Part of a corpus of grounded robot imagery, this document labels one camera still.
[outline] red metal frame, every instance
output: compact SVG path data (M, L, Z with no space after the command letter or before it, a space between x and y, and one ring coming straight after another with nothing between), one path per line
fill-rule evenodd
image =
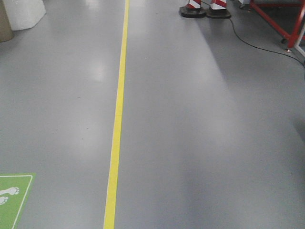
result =
M294 4L294 3L280 3L280 4L273 4L273 3L255 3L254 0L251 0L250 7L253 8L259 15L261 15L270 25L278 31L285 39L288 40L288 49L294 47L296 40L299 37L299 31L301 28L302 20L305 14L305 0L300 0L301 3ZM271 19L265 12L262 11L261 7L300 7L300 11L298 13L295 26L293 32L291 34L287 33L279 24L277 24L273 19Z

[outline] cone base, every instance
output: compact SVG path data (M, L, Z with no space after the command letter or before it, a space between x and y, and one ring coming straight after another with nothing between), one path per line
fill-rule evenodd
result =
M225 10L212 10L211 7L208 9L206 16L208 18L230 18L230 12Z
M204 18L206 16L206 12L204 8L200 9L191 9L187 6L180 7L180 14L185 18Z

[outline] floor marking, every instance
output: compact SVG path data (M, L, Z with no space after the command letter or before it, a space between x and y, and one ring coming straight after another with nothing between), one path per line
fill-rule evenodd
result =
M125 82L125 71L126 71L129 2L130 0L125 1L122 50L121 50L121 59L120 59L118 92L117 92L116 107L115 107L112 149L111 149L110 169L109 169L109 178L108 178L107 199L106 199L106 207L105 207L105 218L104 218L104 229L114 229L114 221L115 221L115 207L116 207L116 195L117 195L117 187L118 187L122 114L123 114L123 101L124 101L124 82Z
M34 178L34 173L0 175L0 229L17 227Z

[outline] cart wheel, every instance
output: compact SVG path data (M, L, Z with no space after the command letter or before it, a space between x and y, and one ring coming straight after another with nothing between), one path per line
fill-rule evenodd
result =
M282 43L282 44L286 44L287 41L288 41L288 40L287 40L286 38L283 38L283 39L281 40L281 43Z

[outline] yellow line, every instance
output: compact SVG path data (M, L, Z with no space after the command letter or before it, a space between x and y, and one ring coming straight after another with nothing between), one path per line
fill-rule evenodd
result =
M121 146L121 131L122 131L122 114L124 101L124 82L126 70L126 51L127 51L127 31L129 17L129 1L125 1L125 14L123 25L122 50L120 59L120 72L118 80L118 92L116 98L112 149L110 170L108 178L108 190L105 208L104 229L114 229L116 195L118 187L119 161L120 161L120 146Z

